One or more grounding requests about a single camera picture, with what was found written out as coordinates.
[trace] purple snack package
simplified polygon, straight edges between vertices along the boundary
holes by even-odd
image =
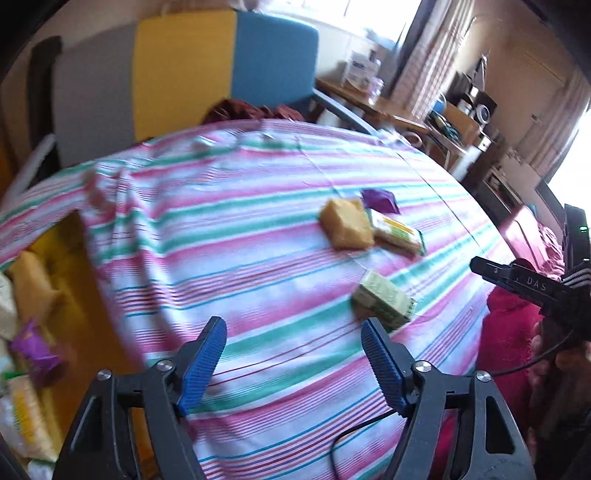
[[[30,362],[31,379],[36,387],[46,387],[63,373],[66,363],[51,351],[34,320],[29,321],[10,344],[10,350]]]
[[[397,213],[400,214],[396,198],[389,190],[365,189],[361,190],[361,198],[365,208],[375,210],[379,213]]]

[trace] pink and green striped cloth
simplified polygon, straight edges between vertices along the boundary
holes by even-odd
[[[365,188],[394,192],[400,219],[424,235],[425,257],[331,248],[320,209]],[[469,261],[513,258],[466,191],[397,135],[288,121],[198,127],[56,174],[0,212],[2,267],[75,209],[130,353],[151,365],[210,316],[228,324],[191,415],[210,480],[332,479],[333,438],[388,410],[350,306],[367,269],[418,300],[393,338],[462,374],[492,288]],[[340,442],[341,478],[379,477],[401,429],[392,416]]]

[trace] box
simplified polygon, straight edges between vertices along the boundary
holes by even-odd
[[[352,300],[370,310],[378,320],[392,330],[408,323],[417,301],[377,272],[368,271],[353,293]]]

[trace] blue gripper pad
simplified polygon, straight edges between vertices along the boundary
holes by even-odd
[[[212,317],[195,341],[200,342],[200,346],[193,362],[183,375],[183,386],[177,403],[183,416],[188,415],[190,410],[201,403],[201,398],[226,346],[227,337],[226,322],[220,317]]]
[[[408,417],[412,405],[408,396],[413,390],[411,365],[414,358],[406,347],[394,343],[377,319],[365,320],[361,326],[361,345],[386,403],[398,414]]]

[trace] chair armrest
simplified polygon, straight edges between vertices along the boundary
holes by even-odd
[[[339,102],[318,91],[317,89],[312,91],[312,100],[326,108],[329,112],[335,114],[341,120],[347,122],[358,132],[373,136],[378,135],[378,131],[369,123],[367,123],[358,115],[355,115],[347,107],[344,107]]]
[[[37,170],[39,170],[39,167],[43,163],[43,160],[45,160],[45,157],[49,155],[55,146],[56,136],[54,134],[47,135],[39,142],[35,150],[29,155],[27,162],[18,171],[17,176],[4,193],[0,202],[0,210],[7,209],[20,195],[28,190],[29,185],[37,174]]]

